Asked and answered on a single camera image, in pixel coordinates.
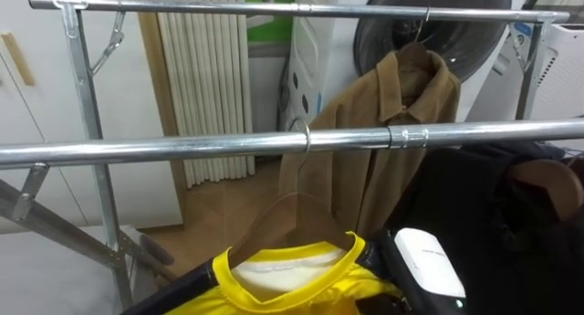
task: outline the metal bracket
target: metal bracket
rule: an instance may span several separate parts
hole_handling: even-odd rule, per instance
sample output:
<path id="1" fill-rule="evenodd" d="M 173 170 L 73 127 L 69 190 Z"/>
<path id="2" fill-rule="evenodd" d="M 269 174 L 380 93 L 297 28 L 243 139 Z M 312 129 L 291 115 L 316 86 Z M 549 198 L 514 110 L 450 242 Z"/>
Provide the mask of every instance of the metal bracket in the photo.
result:
<path id="1" fill-rule="evenodd" d="M 37 197 L 38 191 L 47 177 L 48 169 L 48 165 L 44 163 L 37 163 L 30 168 L 25 184 L 22 187 L 22 193 L 18 197 L 16 206 L 11 214 L 12 220 L 15 222 L 21 222 L 26 219 L 33 206 L 32 202 Z"/>
<path id="2" fill-rule="evenodd" d="M 95 77 L 98 74 L 99 69 L 106 63 L 108 58 L 110 57 L 111 53 L 116 50 L 121 44 L 121 41 L 124 39 L 124 34 L 121 32 L 121 28 L 124 24 L 124 17 L 126 16 L 126 12 L 118 12 L 116 14 L 116 20 L 113 24 L 113 29 L 111 31 L 111 37 L 109 37 L 109 44 L 101 53 L 98 61 L 95 65 L 91 68 L 91 75 Z"/>
<path id="3" fill-rule="evenodd" d="M 63 16 L 63 24 L 65 25 L 65 32 L 67 33 L 67 37 L 75 38 L 78 37 L 78 27 L 79 21 L 77 20 L 77 10 L 78 9 L 85 9 L 88 7 L 87 3 L 78 2 L 65 2 L 60 0 L 55 0 L 55 7 L 59 8 L 62 12 Z"/>

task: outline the washing machine door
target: washing machine door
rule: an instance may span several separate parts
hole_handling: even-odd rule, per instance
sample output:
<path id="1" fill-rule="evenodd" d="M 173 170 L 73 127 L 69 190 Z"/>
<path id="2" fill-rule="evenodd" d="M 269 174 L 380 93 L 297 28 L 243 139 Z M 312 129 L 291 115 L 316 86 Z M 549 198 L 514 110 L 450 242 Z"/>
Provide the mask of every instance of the washing machine door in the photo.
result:
<path id="1" fill-rule="evenodd" d="M 370 0 L 369 5 L 510 9 L 511 0 Z M 412 42 L 422 20 L 363 18 L 354 41 L 355 66 L 360 75 L 394 49 Z M 487 60 L 505 32 L 505 23 L 442 22 L 422 24 L 418 41 L 440 54 L 461 81 L 473 75 Z"/>

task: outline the wooden floor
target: wooden floor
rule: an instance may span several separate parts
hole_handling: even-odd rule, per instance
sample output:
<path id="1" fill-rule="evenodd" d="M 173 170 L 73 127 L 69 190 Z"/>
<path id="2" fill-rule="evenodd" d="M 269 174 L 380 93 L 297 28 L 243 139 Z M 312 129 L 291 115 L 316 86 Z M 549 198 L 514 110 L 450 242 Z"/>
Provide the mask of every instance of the wooden floor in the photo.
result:
<path id="1" fill-rule="evenodd" d="M 174 257 L 171 271 L 182 275 L 237 242 L 263 206 L 277 197 L 279 162 L 259 164 L 245 179 L 204 183 L 188 194 L 184 228 L 142 230 Z"/>

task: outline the white device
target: white device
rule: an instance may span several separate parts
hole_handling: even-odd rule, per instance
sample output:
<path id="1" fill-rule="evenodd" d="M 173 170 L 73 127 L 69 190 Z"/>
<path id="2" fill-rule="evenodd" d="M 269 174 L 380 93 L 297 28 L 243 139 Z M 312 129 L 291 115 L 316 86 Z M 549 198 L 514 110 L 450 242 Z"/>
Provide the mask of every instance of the white device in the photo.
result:
<path id="1" fill-rule="evenodd" d="M 366 5 L 370 0 L 296 0 L 302 4 Z M 526 0 L 512 0 L 520 9 Z M 289 102 L 280 125 L 288 127 L 300 116 L 312 121 L 318 113 L 358 78 L 353 41 L 358 19 L 295 17 L 288 71 Z M 499 53 L 506 31 L 485 61 L 462 86 L 457 121 L 464 121 Z"/>
<path id="2" fill-rule="evenodd" d="M 388 232 L 383 257 L 413 314 L 466 313 L 463 284 L 435 236 L 414 228 Z"/>
<path id="3" fill-rule="evenodd" d="M 422 289 L 441 296 L 466 297 L 463 283 L 435 236 L 404 228 L 395 236 L 395 245 Z"/>

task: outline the washing machine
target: washing machine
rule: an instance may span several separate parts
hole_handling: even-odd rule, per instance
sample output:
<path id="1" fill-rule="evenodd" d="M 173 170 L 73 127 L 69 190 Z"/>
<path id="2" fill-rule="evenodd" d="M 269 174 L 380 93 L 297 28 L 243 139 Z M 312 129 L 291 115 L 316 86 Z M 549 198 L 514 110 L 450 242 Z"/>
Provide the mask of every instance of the washing machine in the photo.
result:
<path id="1" fill-rule="evenodd" d="M 416 5 L 520 9 L 526 0 L 296 0 L 321 5 Z M 421 20 L 295 17 L 280 127 L 312 121 L 327 103 L 389 51 L 413 41 Z M 508 34 L 506 24 L 430 21 L 418 41 L 440 54 L 462 81 L 457 121 L 464 121 Z"/>

